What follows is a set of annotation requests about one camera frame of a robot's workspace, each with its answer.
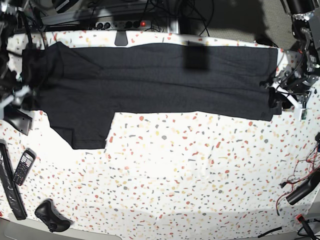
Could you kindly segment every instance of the gray floor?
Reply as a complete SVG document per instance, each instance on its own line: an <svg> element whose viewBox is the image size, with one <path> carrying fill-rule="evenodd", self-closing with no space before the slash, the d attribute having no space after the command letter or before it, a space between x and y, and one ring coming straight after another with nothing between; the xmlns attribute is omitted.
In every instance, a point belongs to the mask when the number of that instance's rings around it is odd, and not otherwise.
<svg viewBox="0 0 320 240"><path fill-rule="evenodd" d="M212 0L195 0L195 6L209 19ZM208 31L211 37L246 42L253 42L258 35L267 35L280 48L290 49L296 42L291 25L280 0L214 0L214 15ZM193 21L193 34L203 29L202 22Z"/></svg>

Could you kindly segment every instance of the black cloth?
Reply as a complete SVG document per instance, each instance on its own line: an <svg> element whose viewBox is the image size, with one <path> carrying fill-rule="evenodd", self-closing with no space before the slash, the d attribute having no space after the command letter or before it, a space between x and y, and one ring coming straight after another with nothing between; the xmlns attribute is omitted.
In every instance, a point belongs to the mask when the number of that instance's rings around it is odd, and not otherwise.
<svg viewBox="0 0 320 240"><path fill-rule="evenodd" d="M41 83L32 109L45 111L73 149L101 149L115 112L200 111L270 121L276 111L262 83L275 76L277 54L165 43L71 49L58 42L25 50L22 74L31 85Z"/></svg>

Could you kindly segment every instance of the speckled white tabletop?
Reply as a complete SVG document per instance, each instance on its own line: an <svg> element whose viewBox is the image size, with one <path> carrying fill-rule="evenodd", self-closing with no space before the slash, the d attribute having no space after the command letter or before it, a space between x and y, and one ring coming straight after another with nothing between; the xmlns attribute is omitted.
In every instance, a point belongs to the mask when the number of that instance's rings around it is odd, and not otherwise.
<svg viewBox="0 0 320 240"><path fill-rule="evenodd" d="M127 47L148 43L206 46L246 46L254 43L128 31ZM47 32L49 45L61 41L71 48L115 47L114 31ZM39 47L42 40L33 36ZM21 52L23 34L8 48ZM277 74L295 66L294 52L278 50ZM21 70L12 57L11 68ZM320 90L319 83L314 85ZM37 158L22 187L28 218L37 220L36 207L51 198L58 211L74 221L77 230L117 235L123 239L233 239L256 237L282 226L291 232L295 216L308 212L318 188L295 206L284 199L276 214L276 200L291 188L279 187L315 147L320 130L320 97L308 103L307 119L291 111L271 122L202 112L116 113L105 149L73 150L54 130L45 112L35 111L28 136L0 121L13 169L26 148ZM308 163L297 176L308 174ZM11 209L0 188L0 212Z"/></svg>

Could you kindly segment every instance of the cable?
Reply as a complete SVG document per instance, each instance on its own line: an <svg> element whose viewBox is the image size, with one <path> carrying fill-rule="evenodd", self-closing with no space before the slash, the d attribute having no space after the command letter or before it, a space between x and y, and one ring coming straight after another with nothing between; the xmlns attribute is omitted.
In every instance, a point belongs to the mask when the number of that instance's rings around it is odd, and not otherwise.
<svg viewBox="0 0 320 240"><path fill-rule="evenodd" d="M143 13L142 13L142 15L140 17L139 23L141 23L141 21L143 20L145 14L146 14L146 11L147 11L147 8L148 8L148 4L149 4L149 0L146 0L146 4L145 4L144 10L143 10Z"/></svg>
<svg viewBox="0 0 320 240"><path fill-rule="evenodd" d="M27 18L26 18L26 15L23 11L19 11L19 14L22 18L22 21L23 21L23 25L24 25L24 28L25 28L25 31L26 31L26 35L28 37L28 46L30 49L32 49L33 47L33 44L32 44L32 37L31 37L31 32L30 32L30 28L29 28L29 25L28 25L28 21L27 21Z"/></svg>
<svg viewBox="0 0 320 240"><path fill-rule="evenodd" d="M292 95L303 95L303 93L298 93L298 92L293 92L293 93L289 93L289 92L283 92L283 91L276 91L279 94L286 94L286 98Z"/></svg>
<svg viewBox="0 0 320 240"><path fill-rule="evenodd" d="M298 64L295 66L294 70L292 72L290 72L290 74L288 74L288 76L286 76L280 83L279 86L283 83L286 83L288 81L289 78L291 78L291 76L298 70L298 68L300 67L300 65L302 64L304 58L305 58L306 53L303 52L300 61L298 62Z"/></svg>
<svg viewBox="0 0 320 240"><path fill-rule="evenodd" d="M192 7L193 8L195 8L196 7L196 0L184 0L184 2L188 2L188 4L192 4ZM180 12L181 12L181 15L183 16L183 17L185 17L185 18L188 18L188 17L190 17L193 13L194 13L194 9L193 8L191 8L191 11L187 14L187 15L185 15L184 14L184 10L186 9L186 7L187 7L187 5L183 5L184 4L184 2L182 2L181 3L181 8L180 8Z"/></svg>
<svg viewBox="0 0 320 240"><path fill-rule="evenodd" d="M148 11L146 11L146 13L149 13L151 12L152 10L154 10L156 8L156 6L154 6L153 8L150 8Z"/></svg>
<svg viewBox="0 0 320 240"><path fill-rule="evenodd" d="M150 27L150 28L148 28L148 29L146 29L146 30L144 30L144 31L145 31L145 32L148 32L148 30L156 30L158 33L160 33L159 30L157 30L157 29L155 29L155 28L153 28L153 27Z"/></svg>
<svg viewBox="0 0 320 240"><path fill-rule="evenodd" d="M291 191L284 193L283 195L281 195L281 196L277 199L277 201L276 201L276 203L275 203L275 209L276 209L276 214L277 214L278 216L280 216L280 213L279 213L279 210L278 210L278 204L279 204L279 202L281 201L281 198L284 197L284 196L286 196L286 195L291 194L291 193L294 191L294 189L295 189L295 187L294 187L295 184L300 183L300 182L303 181L303 180L306 180L307 178L309 178L309 176L310 176L311 174L313 174L315 171L318 171L318 169L320 169L320 166L318 166L317 168L314 168L314 162L309 162L309 160L312 160L312 159L315 161L316 157L320 155L320 154L317 155L317 151L316 151L316 152L314 153L313 158L309 158L310 155L311 155L316 149L318 149L318 145L312 150L312 152L310 152L310 153L308 154L308 156L306 157L305 160L298 160L298 161L296 162L295 167L294 167L293 174L292 174L291 176L289 176L289 177L286 179L285 182L283 182L283 183L280 184L281 188L283 188L286 184L290 184L290 185L291 185ZM306 161L306 162L308 162L308 163L312 163L312 171L309 172L308 175L306 175L306 176L304 176L303 178L300 178L300 179L298 179L298 180L296 180L296 181L294 181L294 182L292 182L293 180L289 180L289 178L291 178L292 176L295 176L295 172L296 172L298 163L299 163L299 162L304 162L304 161Z"/></svg>
<svg viewBox="0 0 320 240"><path fill-rule="evenodd" d="M91 13L91 16L90 16L90 19L89 19L89 22L91 22L91 19L92 19L93 15L94 15L94 12L95 12L98 4L100 3L100 1L101 0L98 0L97 2L91 1L91 2L88 3L88 5L87 5L88 8L92 8L94 6L93 10L92 10L92 13Z"/></svg>
<svg viewBox="0 0 320 240"><path fill-rule="evenodd" d="M203 25L204 25L204 30L206 30L206 33L208 34L208 37L210 37L210 34L209 34L209 31L208 31L208 28L207 28L207 25L206 25L206 21L205 21L205 18L204 16L202 16L202 14L198 11L198 9L194 6L192 6L189 2L187 3L188 6L192 9L194 9L194 11L200 16L202 22L203 22Z"/></svg>
<svg viewBox="0 0 320 240"><path fill-rule="evenodd" d="M12 55L15 56L15 57L18 57L18 58L21 58L21 57L22 57L22 55L21 55L20 53L16 53L16 52L10 51L10 50L8 50L8 49L6 49L6 51L7 51L8 54L12 54Z"/></svg>
<svg viewBox="0 0 320 240"><path fill-rule="evenodd" d="M46 26L46 27L60 27L60 26L78 26L78 25L81 25L80 23L57 23L57 24L44 24L43 26Z"/></svg>
<svg viewBox="0 0 320 240"><path fill-rule="evenodd" d="M298 236L300 236L300 237L309 237L308 235L306 235L306 234L301 234L300 232L302 231L302 229L304 229L304 227L302 226L302 227L300 227L300 229L298 230L298 232L297 232L297 235Z"/></svg>
<svg viewBox="0 0 320 240"><path fill-rule="evenodd" d="M163 32L164 30L162 28L160 28L159 22L158 20L154 17L151 21L151 28L153 28L153 21L155 21L155 23L157 24L157 27L159 29L159 32Z"/></svg>
<svg viewBox="0 0 320 240"><path fill-rule="evenodd" d="M155 5L152 1L149 1L149 3L150 3L151 5L153 5L155 8L158 8L158 9L161 9L161 10L165 11L165 12L166 12L168 15L170 15L171 17L175 17L175 18L178 17L178 15L174 15L174 14L172 14L171 12L169 12L167 9L165 9L164 7L159 6L159 5L158 5L158 2L156 3L156 5Z"/></svg>
<svg viewBox="0 0 320 240"><path fill-rule="evenodd" d="M210 18L209 18L209 21L207 22L206 26L205 26L205 29L199 34L203 34L205 32L205 30L208 28L209 24L211 23L212 19L214 18L214 14L215 14L215 1L214 0L211 0L211 3L212 3L212 11L211 11L211 15L210 15Z"/></svg>
<svg viewBox="0 0 320 240"><path fill-rule="evenodd" d="M259 235L259 236L258 236L258 239L264 237L265 235L268 235L268 234L270 234L270 233L273 233L273 232L276 232L276 231L280 231L280 230L282 230L282 226L277 227L277 228L272 229L272 230L269 230L269 231L266 231L265 233Z"/></svg>
<svg viewBox="0 0 320 240"><path fill-rule="evenodd" d="M29 2L29 6L30 6L30 8L31 8L31 11L32 11L33 16L35 16L34 8L32 7L32 5L31 5L30 2ZM33 24L35 25L36 29L39 31L39 33L40 33L40 35L41 35L41 38L42 38L43 47L44 47L44 49L47 49L46 42L45 42L45 38L44 38L44 34L43 34L43 32L40 30L41 27L39 26L39 24L36 22L35 19L33 19L32 17L29 17L29 16L28 16L28 18L31 19L31 21L32 21Z"/></svg>
<svg viewBox="0 0 320 240"><path fill-rule="evenodd" d="M278 216L280 216L280 213L279 213L279 210L278 210L278 204L280 203L281 198L284 197L284 196L286 196L286 195L291 194L291 193L294 191L294 189L295 189L293 184L290 183L290 185L291 185L291 191L282 194L282 195L277 199L277 201L276 201L276 203L275 203L275 210L276 210L276 214L277 214Z"/></svg>

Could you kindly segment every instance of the red wire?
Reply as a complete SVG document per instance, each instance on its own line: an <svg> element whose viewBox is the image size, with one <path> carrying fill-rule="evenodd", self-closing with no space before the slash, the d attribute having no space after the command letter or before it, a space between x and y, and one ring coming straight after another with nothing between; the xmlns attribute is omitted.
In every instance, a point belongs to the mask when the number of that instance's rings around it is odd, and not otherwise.
<svg viewBox="0 0 320 240"><path fill-rule="evenodd" d="M317 154L317 152L318 152L318 146L316 147L314 156L313 156L312 158L307 158L307 159L305 159L305 160L298 160L298 161L296 161L293 174L286 179L286 183L291 185L291 191L282 194L282 195L277 199L277 201L276 201L276 203L275 203L275 209L276 209L276 213L277 213L278 216L280 216L279 211L278 211L278 204L279 204L279 202L281 201L281 198L284 197L284 196L286 196L286 195L291 194L291 193L294 191L294 189L295 189L295 187L294 187L295 184L297 184L297 183L299 183L299 182L307 179L311 174L313 174L315 171L318 171L318 169L320 169L320 166L318 166L317 168L315 168L316 157L320 155L320 154ZM291 178L292 176L295 176L296 169L297 169L297 166L298 166L299 162L304 162L304 161L306 161L307 163L311 163L311 165L309 166L309 170L308 170L308 171L309 171L309 174L308 174L307 176L305 176L305 177L303 177L303 178L295 181L295 182L289 181L289 178Z"/></svg>
<svg viewBox="0 0 320 240"><path fill-rule="evenodd" d="M278 203L280 202L280 199L281 199L283 196L289 195L289 194L291 194L291 193L294 191L294 185L293 185L292 183L290 183L290 182L288 182L288 183L291 185L291 191L282 194L282 195L277 199L277 201L276 201L276 203L275 203L275 210L276 210L276 214L277 214L278 216L280 216L280 213L279 213L279 210L278 210Z"/></svg>

